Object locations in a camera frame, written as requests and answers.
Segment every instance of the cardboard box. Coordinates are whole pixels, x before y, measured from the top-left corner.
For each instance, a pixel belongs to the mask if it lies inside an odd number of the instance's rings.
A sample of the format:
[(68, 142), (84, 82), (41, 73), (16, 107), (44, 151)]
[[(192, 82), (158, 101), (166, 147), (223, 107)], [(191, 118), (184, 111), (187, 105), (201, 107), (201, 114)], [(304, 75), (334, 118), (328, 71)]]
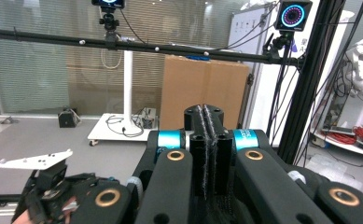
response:
[(204, 62), (166, 56), (160, 129), (183, 128), (184, 110), (203, 104), (224, 110), (224, 126), (235, 129), (247, 76), (248, 66), (242, 63)]

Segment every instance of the glass wall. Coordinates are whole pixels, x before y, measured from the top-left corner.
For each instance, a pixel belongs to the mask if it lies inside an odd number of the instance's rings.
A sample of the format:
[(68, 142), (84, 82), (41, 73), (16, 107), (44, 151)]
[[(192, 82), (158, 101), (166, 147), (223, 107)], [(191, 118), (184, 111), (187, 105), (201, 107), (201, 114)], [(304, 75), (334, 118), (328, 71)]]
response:
[[(146, 42), (221, 48), (232, 12), (245, 1), (129, 0), (123, 10)], [(100, 10), (90, 0), (0, 0), (0, 29), (104, 39)], [(134, 37), (121, 14), (118, 32)], [(160, 111), (164, 55), (135, 52), (133, 111)], [(0, 113), (55, 114), (72, 106), (83, 115), (123, 111), (122, 51), (0, 39)]]

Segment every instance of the small black box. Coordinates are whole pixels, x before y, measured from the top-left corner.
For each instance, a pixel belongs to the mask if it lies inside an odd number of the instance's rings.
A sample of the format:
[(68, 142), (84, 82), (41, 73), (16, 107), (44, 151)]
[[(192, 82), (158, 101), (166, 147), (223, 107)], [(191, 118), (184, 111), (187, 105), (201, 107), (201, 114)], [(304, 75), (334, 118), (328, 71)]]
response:
[(59, 126), (61, 128), (75, 128), (77, 124), (77, 116), (72, 111), (63, 111), (59, 114)]

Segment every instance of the black cable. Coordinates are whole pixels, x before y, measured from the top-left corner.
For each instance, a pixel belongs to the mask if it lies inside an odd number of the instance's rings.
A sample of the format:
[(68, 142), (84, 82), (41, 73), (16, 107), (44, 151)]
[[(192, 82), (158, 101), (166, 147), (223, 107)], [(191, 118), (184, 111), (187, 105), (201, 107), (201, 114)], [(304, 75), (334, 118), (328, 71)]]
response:
[(240, 38), (239, 40), (237, 40), (236, 42), (228, 45), (227, 47), (224, 47), (222, 49), (228, 49), (229, 47), (239, 43), (240, 41), (242, 41), (244, 38), (248, 37), (258, 26), (260, 26), (261, 23), (263, 23), (266, 18), (268, 18), (268, 16), (272, 13), (272, 11), (277, 7), (277, 5), (280, 3), (280, 1), (278, 1), (272, 8), (271, 10), (269, 10), (269, 12), (261, 18), (261, 20), (257, 23), (257, 25), (255, 25), (246, 35), (244, 35), (242, 38)]
[[(298, 69), (297, 69), (297, 70), (295, 70), (294, 74), (292, 75), (292, 78), (291, 78), (291, 80), (290, 80), (290, 82), (289, 82), (288, 86), (286, 87), (286, 93), (288, 92), (288, 89), (289, 89), (289, 87), (291, 86), (291, 82), (292, 82), (292, 80), (294, 79), (294, 76), (297, 74), (297, 71), (298, 71)], [(286, 99), (286, 95), (285, 95), (285, 97), (283, 98), (282, 103), (280, 104), (279, 110), (280, 110), (280, 108), (282, 107), (283, 102), (284, 102), (284, 100), (285, 100), (285, 99)], [(287, 112), (287, 111), (289, 110), (289, 108), (291, 107), (291, 103), (292, 103), (292, 100), (293, 100), (293, 99), (294, 99), (294, 94), (292, 94), (291, 99), (289, 100), (288, 105), (286, 106), (286, 111), (285, 111), (284, 115), (282, 116), (282, 118), (281, 118), (281, 120), (280, 120), (279, 127), (277, 128), (277, 130), (275, 130), (275, 133), (274, 133), (274, 137), (273, 137), (273, 139), (275, 139), (275, 138), (276, 138), (276, 136), (277, 136), (278, 132), (280, 131), (280, 127), (281, 127), (281, 125), (283, 124), (283, 121), (284, 121), (284, 120), (285, 120), (285, 118), (286, 118), (286, 112)]]
[(113, 133), (117, 133), (117, 134), (123, 134), (125, 137), (137, 137), (137, 136), (140, 136), (141, 134), (144, 133), (144, 128), (142, 127), (142, 125), (140, 124), (140, 122), (138, 121), (139, 120), (139, 115), (141, 116), (142, 114), (142, 111), (145, 109), (142, 108), (140, 110), (138, 110), (134, 115), (137, 115), (136, 119), (133, 119), (133, 116), (132, 116), (132, 121), (134, 123), (134, 125), (140, 129), (140, 132), (139, 133), (125, 133), (126, 129), (125, 128), (122, 128), (122, 133), (119, 133), (115, 130), (113, 130), (111, 127), (110, 127), (110, 124), (116, 124), (116, 123), (121, 123), (124, 118), (116, 118), (115, 115), (112, 115), (110, 117), (108, 117), (108, 119), (105, 121), (105, 123), (107, 124), (107, 127), (108, 129), (113, 132)]
[(275, 89), (274, 89), (271, 112), (270, 112), (270, 117), (269, 117), (269, 121), (268, 121), (268, 127), (266, 129), (266, 135), (268, 136), (268, 138), (271, 136), (274, 108), (276, 107), (276, 104), (278, 104), (278, 101), (276, 101), (276, 99), (278, 99), (279, 89), (281, 88), (283, 78), (284, 78), (284, 75), (285, 75), (286, 60), (287, 60), (288, 53), (291, 50), (291, 44), (292, 43), (289, 43), (285, 47), (285, 50), (284, 50), (284, 53), (283, 53), (283, 61), (282, 61), (282, 64), (281, 64), (281, 67), (280, 67), (280, 70), (279, 70), (279, 75), (277, 77), (277, 83), (276, 83), (276, 86), (275, 86)]
[[(331, 16), (331, 18), (330, 18), (330, 20), (329, 21), (332, 21), (333, 20), (333, 17), (336, 15), (336, 12), (334, 12), (333, 14), (332, 14), (332, 16)], [(325, 34), (325, 36), (323, 36), (322, 38), (324, 39), (324, 41), (322, 42), (322, 43), (324, 43), (324, 44), (326, 44), (326, 42), (327, 42), (327, 37), (328, 37), (328, 34)], [(336, 62), (335, 62), (335, 64), (336, 64), (336, 67), (337, 67), (337, 69), (339, 69), (339, 66), (340, 66), (340, 61), (341, 61), (341, 58), (340, 57), (338, 57), (338, 59), (336, 60)], [(323, 61), (321, 62), (321, 64), (320, 64), (320, 70), (319, 70), (319, 74), (322, 74), (322, 71), (324, 70), (324, 66), (323, 66)], [(321, 90), (322, 90), (322, 88), (325, 86), (325, 83), (327, 83), (327, 81), (328, 81), (328, 78), (329, 78), (330, 76), (328, 76), (327, 78), (326, 78), (326, 80), (325, 80), (325, 82), (324, 82), (324, 84), (321, 86), (321, 88), (319, 89), (319, 91), (318, 91), (318, 93), (319, 92), (321, 92)], [(314, 87), (315, 89), (317, 89), (318, 88), (318, 82), (315, 84), (315, 87)], [(317, 95), (318, 95), (318, 93), (314, 96), (314, 103), (313, 103), (313, 108), (311, 108), (313, 111), (314, 111), (314, 105), (315, 105), (315, 99), (316, 99), (316, 97), (317, 97)], [(310, 130), (312, 129), (312, 122), (313, 122), (313, 120), (314, 120), (314, 117), (315, 117), (315, 114), (318, 112), (318, 110), (316, 110), (315, 112), (314, 112), (314, 114), (312, 115), (312, 117), (311, 117), (311, 120), (310, 120), (310, 122), (309, 122), (309, 125), (308, 125), (308, 129), (306, 130), (306, 132), (304, 133), (304, 135), (303, 135), (303, 137), (302, 137), (302, 142), (304, 141), (304, 139), (306, 138), (306, 135), (308, 136), (308, 138), (310, 139), (311, 138), (311, 136), (310, 136)], [(320, 120), (322, 119), (322, 116), (323, 116), (323, 114), (321, 114), (321, 116), (320, 116), (320, 118), (319, 118), (319, 121), (317, 122), (317, 125), (318, 125), (318, 123), (320, 122)], [(300, 150), (301, 150), (301, 147), (302, 147), (302, 144), (300, 144), (300, 146), (299, 146), (299, 148), (298, 148), (298, 153), (297, 153), (297, 155), (296, 155), (296, 160), (294, 161), (294, 164), (296, 164), (296, 163), (298, 163), (299, 161), (300, 161), (300, 159), (301, 159), (301, 157), (303, 156), (303, 153), (304, 154), (307, 154), (307, 144), (305, 145), (305, 148), (304, 148), (304, 150), (301, 152), (301, 155), (300, 155)]]
[(333, 17), (336, 15), (336, 13), (338, 13), (339, 10), (341, 10), (341, 8), (344, 6), (344, 4), (346, 3), (346, 1), (342, 2), (338, 8), (336, 8), (336, 10), (332, 13), (332, 15), (330, 16), (330, 21), (332, 21)]
[(339, 97), (343, 97), (343, 96), (345, 96), (345, 92), (343, 92), (343, 91), (341, 91), (340, 90), (340, 86), (339, 86), (339, 80), (342, 78), (342, 77), (340, 77), (339, 76), (339, 74), (341, 73), (341, 70), (342, 69), (340, 69), (340, 71), (338, 71), (338, 73), (337, 73), (337, 75), (336, 75), (336, 80), (334, 81), (334, 83), (333, 83), (333, 85), (334, 85), (334, 90), (335, 90), (335, 94), (337, 95), (337, 96), (339, 96)]
[[(323, 48), (323, 45), (324, 45), (324, 53), (326, 53), (329, 49), (327, 49), (327, 37), (328, 37), (328, 34), (326, 34), (325, 35), (325, 38), (324, 38), (324, 41), (322, 42), (322, 46), (321, 46), (321, 48)], [(319, 67), (319, 71), (318, 71), (318, 73), (319, 74), (322, 74), (323, 73), (323, 71), (324, 71), (324, 67), (325, 67), (325, 63), (324, 63), (324, 61), (321, 61), (321, 63), (320, 63), (320, 67)], [(318, 85), (319, 85), (319, 82), (316, 82), (315, 83), (315, 86), (314, 86), (314, 89), (315, 90), (317, 90), (318, 89)], [(300, 158), (301, 158), (301, 156), (303, 155), (303, 152), (304, 152), (304, 154), (305, 154), (305, 156), (304, 156), (304, 160), (303, 160), (303, 167), (305, 167), (305, 165), (306, 165), (306, 155), (307, 155), (307, 148), (308, 148), (308, 142), (309, 142), (309, 140), (312, 138), (311, 137), (311, 132), (310, 132), (310, 130), (312, 129), (312, 123), (313, 123), (313, 120), (314, 120), (314, 117), (315, 117), (315, 115), (317, 114), (317, 112), (318, 112), (318, 108), (315, 108), (315, 100), (316, 100), (316, 98), (317, 98), (317, 96), (318, 96), (318, 94), (319, 94), (319, 92), (321, 92), (321, 90), (322, 90), (322, 88), (324, 87), (324, 84), (321, 86), (321, 88), (319, 89), (319, 91), (317, 91), (316, 92), (316, 94), (314, 95), (314, 100), (313, 100), (313, 104), (312, 104), (312, 107), (311, 107), (311, 111), (312, 111), (312, 116), (311, 116), (311, 118), (310, 118), (310, 122), (309, 122), (309, 125), (308, 125), (308, 127), (307, 127), (307, 129), (306, 129), (306, 131), (305, 131), (305, 133), (304, 133), (304, 135), (303, 135), (303, 138), (302, 138), (302, 142), (304, 142), (305, 141), (305, 139), (306, 139), (306, 137), (307, 137), (307, 143), (306, 143), (306, 145), (305, 145), (305, 147), (304, 147), (304, 149), (303, 149), (303, 151), (302, 151), (302, 153), (301, 153), (301, 155), (300, 155)], [(321, 99), (321, 101), (318, 103), (318, 105), (321, 105), (322, 104), (322, 101), (325, 99), (325, 95), (326, 95), (326, 93), (327, 92), (325, 92), (325, 94), (324, 94), (324, 96), (323, 96), (323, 98)], [(315, 133), (315, 130), (317, 129), (317, 126), (318, 126), (318, 123), (320, 122), (320, 120), (322, 119), (322, 116), (323, 116), (323, 114), (321, 114), (320, 115), (320, 119), (319, 119), (319, 121), (317, 122), (317, 124), (316, 124), (316, 126), (314, 127), (314, 133)], [(298, 148), (298, 152), (300, 152), (300, 150), (301, 150), (301, 147), (302, 147), (302, 144), (300, 144), (300, 147)]]
[(131, 30), (132, 30), (132, 32), (134, 33), (134, 35), (141, 41), (141, 42), (143, 42), (143, 44), (146, 44), (146, 42), (144, 41), (144, 40), (142, 40), (141, 38), (140, 38), (140, 36), (138, 36), (138, 34), (134, 31), (134, 29), (131, 27), (131, 25), (129, 24), (129, 22), (128, 22), (128, 20), (126, 19), (126, 17), (125, 17), (125, 14), (123, 14), (123, 11), (122, 11), (122, 9), (120, 9), (120, 13), (122, 14), (122, 17), (123, 17), (123, 19), (126, 21), (126, 23), (128, 24), (128, 26), (129, 26), (129, 28), (131, 28)]
[(348, 165), (351, 165), (351, 166), (355, 166), (355, 167), (363, 167), (363, 164), (359, 164), (359, 165), (356, 165), (356, 164), (352, 164), (352, 163), (350, 163), (350, 162), (348, 162), (348, 161), (343, 161), (343, 160), (341, 160), (341, 159), (338, 159), (338, 158), (336, 158), (334, 155), (332, 155), (332, 153), (330, 153), (329, 151), (327, 151), (327, 153), (333, 158), (333, 159), (335, 159), (336, 161), (341, 161), (341, 162), (343, 162), (343, 163), (346, 163), (346, 164), (348, 164)]
[(251, 40), (253, 40), (253, 39), (257, 38), (257, 36), (262, 35), (263, 33), (265, 33), (267, 30), (269, 30), (269, 29), (270, 29), (271, 27), (273, 27), (273, 26), (274, 26), (274, 24), (272, 24), (272, 25), (268, 26), (268, 28), (264, 29), (264, 30), (263, 30), (263, 31), (261, 31), (259, 34), (254, 35), (253, 37), (251, 37), (251, 38), (247, 39), (245, 42), (243, 42), (243, 43), (241, 43), (241, 44), (239, 44), (239, 45), (233, 46), (233, 47), (231, 47), (231, 48), (228, 48), (228, 49), (234, 49), (234, 48), (237, 48), (237, 47), (242, 46), (243, 44), (245, 44), (245, 43), (247, 43), (247, 42), (249, 42), (249, 41), (251, 41)]
[[(323, 83), (323, 85), (321, 86), (321, 88), (318, 90), (318, 92), (315, 94), (315, 96), (314, 96), (314, 104), (315, 104), (315, 98), (318, 96), (318, 94), (323, 90), (323, 88), (324, 88), (324, 86), (326, 86), (325, 84), (328, 82), (328, 80), (329, 80), (329, 77), (330, 76), (327, 76), (327, 78), (325, 79), (325, 81), (324, 81), (324, 83)], [(329, 82), (330, 83), (330, 85), (329, 86), (332, 86), (332, 82), (333, 82), (333, 80), (334, 80), (334, 78), (335, 78), (335, 76), (333, 76), (332, 77), (332, 80)], [(329, 89), (326, 89), (326, 91), (324, 92), (324, 95), (323, 95), (323, 98), (321, 99), (321, 101), (320, 101), (320, 105), (322, 104), (322, 102), (323, 102), (323, 100), (326, 98), (326, 95), (329, 93)], [(324, 108), (326, 108), (327, 107), (327, 104), (328, 104), (328, 101), (326, 101), (326, 104), (324, 105)], [(315, 115), (316, 115), (316, 113), (318, 112), (318, 110), (315, 110), (315, 112), (312, 114), (312, 117), (311, 117), (311, 119), (310, 119), (310, 122), (309, 122), (309, 127), (308, 127), (308, 129), (306, 130), (306, 132), (303, 134), (303, 137), (302, 137), (302, 141), (306, 138), (306, 135), (307, 135), (307, 137), (308, 138), (310, 138), (310, 130), (312, 129), (312, 122), (313, 122), (313, 119), (314, 119), (314, 117), (315, 117)], [(315, 128), (314, 128), (314, 131), (313, 131), (313, 133), (315, 133), (315, 130), (316, 130), (316, 128), (317, 128), (317, 126), (318, 126), (318, 123), (321, 121), (321, 119), (322, 119), (322, 117), (323, 117), (323, 114), (321, 114), (320, 115), (320, 118), (319, 118), (319, 120), (318, 120), (318, 122), (317, 122), (317, 125), (315, 126)], [(296, 160), (294, 161), (294, 164), (298, 164), (299, 162), (300, 162), (300, 159), (303, 157), (303, 154), (307, 154), (307, 144), (305, 145), (305, 147), (304, 147), (304, 149), (303, 149), (303, 151), (301, 152), (301, 154), (300, 154), (300, 151), (302, 150), (302, 144), (300, 144), (300, 147), (298, 148), (298, 153), (297, 153), (297, 156), (295, 157), (296, 158)], [(306, 163), (306, 157), (304, 157), (305, 158), (305, 160), (304, 160), (304, 162), (303, 162), (303, 167), (304, 167), (304, 165), (305, 165), (305, 163)]]
[[(343, 49), (342, 49), (342, 51), (341, 51), (341, 54), (339, 55), (339, 57), (338, 57), (338, 59), (335, 61), (335, 66), (332, 66), (332, 71), (333, 70), (337, 70), (337, 69), (340, 69), (340, 65), (341, 65), (341, 59), (342, 59), (342, 57), (343, 57), (343, 55), (345, 55), (345, 52), (347, 51), (347, 48), (348, 48), (348, 46), (350, 45), (350, 42), (351, 42), (351, 40), (352, 40), (352, 38), (353, 38), (353, 36), (354, 36), (354, 33), (356, 32), (356, 28), (357, 28), (357, 26), (359, 25), (359, 22), (360, 22), (360, 20), (361, 20), (361, 17), (362, 17), (362, 14), (363, 14), (363, 2), (362, 2), (362, 4), (361, 4), (361, 7), (360, 7), (360, 9), (359, 9), (359, 11), (358, 11), (358, 14), (357, 14), (357, 16), (356, 16), (356, 20), (355, 20), (355, 23), (354, 23), (354, 25), (353, 25), (353, 28), (352, 28), (352, 30), (351, 30), (351, 32), (350, 32), (350, 35), (349, 35), (349, 37), (347, 38), (347, 40), (346, 40), (346, 43), (345, 43), (345, 45), (344, 45), (344, 47), (343, 47)], [(312, 122), (313, 122), (313, 117), (314, 116), (312, 116), (312, 118), (311, 118), (311, 121), (310, 121), (310, 124), (309, 125), (311, 125), (312, 124)], [(315, 133), (315, 131), (316, 131), (316, 129), (317, 129), (317, 127), (318, 127), (318, 123), (320, 122), (320, 120), (322, 119), (322, 117), (323, 117), (323, 114), (321, 114), (320, 115), (320, 118), (319, 118), (319, 120), (318, 120), (318, 122), (317, 122), (317, 124), (315, 125), (315, 127), (314, 127), (314, 131), (313, 131), (313, 133)]]
[[(278, 75), (278, 77), (277, 77), (277, 83), (276, 83), (276, 86), (279, 84), (279, 88), (278, 88), (278, 92), (275, 92), (275, 93), (274, 93), (274, 94), (276, 95), (276, 100), (275, 100), (275, 101), (276, 101), (275, 114), (274, 114), (274, 115), (273, 115), (273, 114), (271, 114), (271, 118), (272, 118), (272, 120), (274, 121), (274, 123), (273, 123), (273, 136), (272, 136), (271, 146), (273, 146), (273, 142), (274, 142), (274, 139), (275, 139), (275, 137), (276, 137), (276, 133), (278, 133), (278, 130), (280, 129), (281, 124), (282, 124), (282, 122), (283, 122), (283, 120), (284, 120), (284, 117), (286, 116), (286, 112), (285, 112), (285, 114), (283, 115), (283, 118), (281, 119), (280, 125), (279, 125), (279, 127), (277, 128), (277, 130), (276, 130), (277, 114), (278, 114), (278, 112), (280, 111), (280, 109), (281, 109), (281, 107), (282, 107), (282, 105), (283, 105), (283, 104), (280, 104), (280, 105), (279, 105), (279, 102), (280, 102), (281, 87), (283, 86), (283, 80), (286, 78), (286, 75), (287, 75), (287, 73), (288, 73), (288, 69), (289, 69), (289, 65), (291, 64), (291, 55), (292, 55), (292, 50), (290, 49), (290, 50), (289, 50), (289, 54), (288, 54), (288, 56), (287, 56), (287, 58), (288, 58), (288, 64), (286, 65), (286, 71), (284, 72), (283, 76), (281, 77), (281, 76), (280, 76), (280, 75), (281, 75), (281, 69), (280, 69), (280, 71), (279, 71), (279, 75)], [(294, 73), (294, 75), (292, 76), (292, 78), (291, 78), (290, 82), (288, 83), (288, 86), (287, 86), (287, 88), (286, 88), (285, 95), (284, 95), (284, 97), (283, 97), (283, 102), (284, 102), (284, 100), (286, 99), (286, 95), (287, 95), (287, 92), (288, 92), (289, 86), (290, 86), (290, 84), (291, 84), (292, 79), (294, 78), (294, 76), (295, 76), (295, 73)]]

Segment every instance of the camera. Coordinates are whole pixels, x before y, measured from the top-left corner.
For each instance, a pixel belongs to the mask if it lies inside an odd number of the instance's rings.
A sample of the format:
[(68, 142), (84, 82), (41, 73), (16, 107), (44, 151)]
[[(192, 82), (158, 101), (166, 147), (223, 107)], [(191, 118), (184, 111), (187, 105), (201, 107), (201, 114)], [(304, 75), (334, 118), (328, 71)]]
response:
[(309, 0), (282, 1), (274, 28), (291, 32), (303, 31), (312, 4)]
[(91, 0), (91, 4), (98, 7), (125, 8), (124, 0)]

